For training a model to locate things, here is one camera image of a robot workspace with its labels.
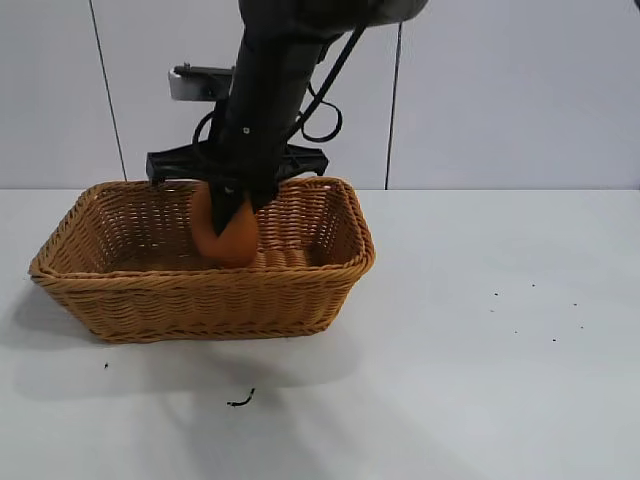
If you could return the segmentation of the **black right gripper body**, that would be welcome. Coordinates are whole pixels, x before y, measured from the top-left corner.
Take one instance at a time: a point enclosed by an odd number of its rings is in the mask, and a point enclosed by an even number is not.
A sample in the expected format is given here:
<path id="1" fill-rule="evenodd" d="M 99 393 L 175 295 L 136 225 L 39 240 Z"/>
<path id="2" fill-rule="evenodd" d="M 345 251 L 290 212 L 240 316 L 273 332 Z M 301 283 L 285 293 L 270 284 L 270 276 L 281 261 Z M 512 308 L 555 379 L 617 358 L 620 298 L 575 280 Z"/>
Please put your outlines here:
<path id="1" fill-rule="evenodd" d="M 225 143 L 223 127 L 224 119 L 210 112 L 196 125 L 188 144 L 149 152 L 145 165 L 148 181 L 152 185 L 178 180 L 222 181 L 255 188 L 304 173 L 322 176 L 329 165 L 318 148 L 287 144 L 263 149 L 250 139 Z"/>

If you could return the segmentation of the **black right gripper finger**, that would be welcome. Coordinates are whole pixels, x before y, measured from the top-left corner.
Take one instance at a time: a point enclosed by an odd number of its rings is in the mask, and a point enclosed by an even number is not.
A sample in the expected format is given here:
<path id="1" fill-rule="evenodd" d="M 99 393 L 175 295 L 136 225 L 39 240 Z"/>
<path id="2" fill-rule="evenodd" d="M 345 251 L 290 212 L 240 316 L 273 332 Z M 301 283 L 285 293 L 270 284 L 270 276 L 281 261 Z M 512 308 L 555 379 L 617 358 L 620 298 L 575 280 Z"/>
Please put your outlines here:
<path id="1" fill-rule="evenodd" d="M 268 206 L 272 201 L 277 198 L 278 185 L 269 184 L 266 186 L 258 186 L 250 190 L 250 201 L 254 212 Z"/>
<path id="2" fill-rule="evenodd" d="M 243 209 L 251 211 L 250 194 L 241 183 L 210 181 L 208 189 L 213 231 L 220 236 L 237 213 Z"/>

